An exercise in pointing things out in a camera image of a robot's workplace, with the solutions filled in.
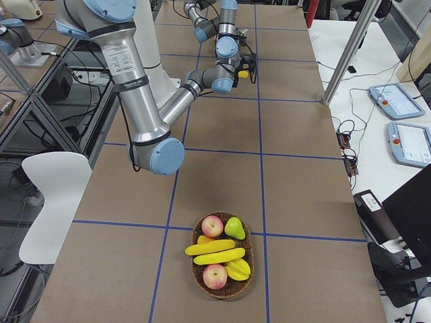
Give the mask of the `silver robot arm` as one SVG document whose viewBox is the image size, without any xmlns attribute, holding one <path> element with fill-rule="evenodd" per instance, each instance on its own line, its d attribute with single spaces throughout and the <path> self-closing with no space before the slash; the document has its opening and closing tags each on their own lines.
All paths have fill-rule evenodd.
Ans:
<svg viewBox="0 0 431 323">
<path fill-rule="evenodd" d="M 236 32 L 236 1 L 222 1 L 214 32 L 200 16 L 202 8 L 187 1 L 184 10 L 196 25 L 194 34 L 203 42 L 213 35 L 216 65 L 191 71 L 183 84 L 159 108 L 153 91 L 161 82 L 150 70 L 160 55 L 149 1 L 56 1 L 55 21 L 61 34 L 96 43 L 112 75 L 119 100 L 135 129 L 129 137 L 133 164 L 158 175 L 175 173 L 182 165 L 185 148 L 172 137 L 170 125 L 205 89 L 217 94 L 231 92 L 240 66 Z"/>
<path fill-rule="evenodd" d="M 214 18 L 207 18 L 203 10 L 211 7 L 216 1 L 184 1 L 183 11 L 194 25 L 194 35 L 199 43 L 210 38 L 236 35 L 236 14 L 238 3 L 235 0 L 223 0 L 220 12 Z"/>
</svg>

